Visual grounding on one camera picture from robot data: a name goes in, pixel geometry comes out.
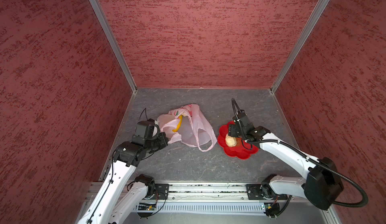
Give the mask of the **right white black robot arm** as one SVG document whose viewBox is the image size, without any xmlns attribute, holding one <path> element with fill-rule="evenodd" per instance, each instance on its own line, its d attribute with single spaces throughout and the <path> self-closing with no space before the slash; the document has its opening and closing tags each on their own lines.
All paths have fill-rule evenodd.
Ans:
<svg viewBox="0 0 386 224">
<path fill-rule="evenodd" d="M 233 123 L 228 128 L 231 137 L 240 137 L 252 147 L 268 152 L 292 167 L 300 177 L 283 177 L 271 174 L 261 183 L 262 196 L 268 199 L 275 195 L 296 196 L 307 199 L 320 210 L 326 211 L 331 205 L 346 208 L 362 208 L 369 202 L 365 190 L 350 178 L 337 171 L 329 158 L 317 158 L 284 142 L 269 129 L 255 127 L 244 110 L 234 110 Z M 339 202 L 343 182 L 351 184 L 361 194 L 355 203 Z"/>
</svg>

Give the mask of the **beige fake fruit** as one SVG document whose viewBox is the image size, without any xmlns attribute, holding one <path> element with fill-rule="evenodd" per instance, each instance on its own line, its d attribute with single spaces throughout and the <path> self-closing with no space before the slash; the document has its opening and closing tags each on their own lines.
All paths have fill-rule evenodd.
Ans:
<svg viewBox="0 0 386 224">
<path fill-rule="evenodd" d="M 228 134 L 225 136 L 225 143 L 229 148 L 236 147 L 238 145 L 238 139 L 236 137 L 229 136 Z"/>
</svg>

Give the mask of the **pink plastic bag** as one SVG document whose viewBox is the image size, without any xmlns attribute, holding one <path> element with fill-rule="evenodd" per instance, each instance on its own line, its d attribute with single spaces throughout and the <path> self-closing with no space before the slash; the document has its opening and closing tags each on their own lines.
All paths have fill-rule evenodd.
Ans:
<svg viewBox="0 0 386 224">
<path fill-rule="evenodd" d="M 183 116 L 182 125 L 178 132 L 179 115 Z M 197 104 L 188 104 L 180 108 L 172 109 L 166 114 L 160 115 L 156 123 L 160 130 L 166 134 L 168 143 L 180 142 L 191 148 L 198 148 L 201 152 L 208 152 L 217 143 L 213 127 L 201 112 Z"/>
</svg>

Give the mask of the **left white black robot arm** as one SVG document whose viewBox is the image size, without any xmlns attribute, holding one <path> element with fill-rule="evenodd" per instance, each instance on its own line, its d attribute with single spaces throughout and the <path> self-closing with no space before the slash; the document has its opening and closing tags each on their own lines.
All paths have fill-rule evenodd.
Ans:
<svg viewBox="0 0 386 224">
<path fill-rule="evenodd" d="M 141 174 L 136 177 L 128 193 L 118 200 L 124 187 L 146 154 L 153 154 L 167 146 L 163 132 L 151 134 L 143 142 L 134 138 L 124 142 L 113 153 L 110 170 L 79 224 L 120 224 L 141 200 L 155 193 L 154 178 Z"/>
</svg>

